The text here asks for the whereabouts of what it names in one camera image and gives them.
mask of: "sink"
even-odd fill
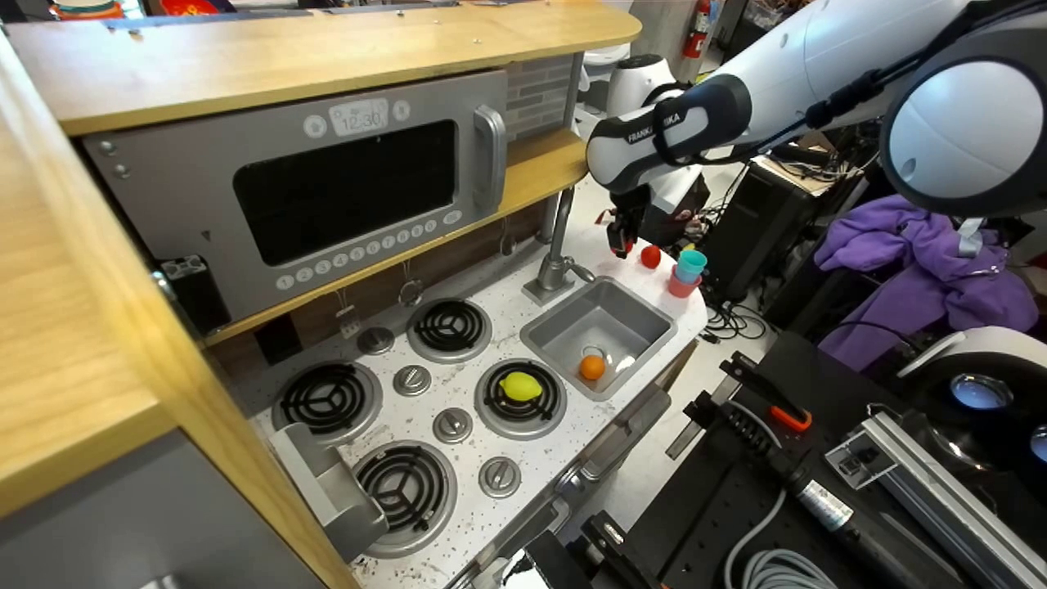
[[[669,330],[674,321],[666,314],[602,274],[529,321],[520,338],[574,390],[609,400],[616,384],[669,338]],[[574,374],[585,352],[602,352],[609,363],[594,382],[585,382]]]

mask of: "microwave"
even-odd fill
[[[91,134],[82,152],[211,330],[496,208],[506,70]]]

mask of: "faucet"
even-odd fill
[[[566,287],[572,287],[568,272],[579,274],[582,282],[591,282],[591,272],[582,268],[574,258],[561,255],[561,234],[566,234],[566,220],[568,220],[568,206],[574,201],[574,188],[561,188],[555,197],[555,208],[551,208],[551,230],[548,230],[548,253],[535,272],[535,277],[529,277],[522,285],[522,290],[535,299],[547,305],[555,293],[561,293]]]

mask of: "microwave window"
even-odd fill
[[[437,119],[236,171],[266,265],[412,220],[454,198],[454,123]]]

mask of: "purple cloth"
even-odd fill
[[[873,272],[904,261],[847,321],[822,340],[822,349],[849,369],[943,318],[955,330],[1001,325],[1031,330],[1038,305],[1028,285],[1008,272],[1008,248],[992,232],[977,255],[959,255],[959,234],[945,215],[913,208],[904,197],[873,198],[838,220],[814,253],[818,268]]]

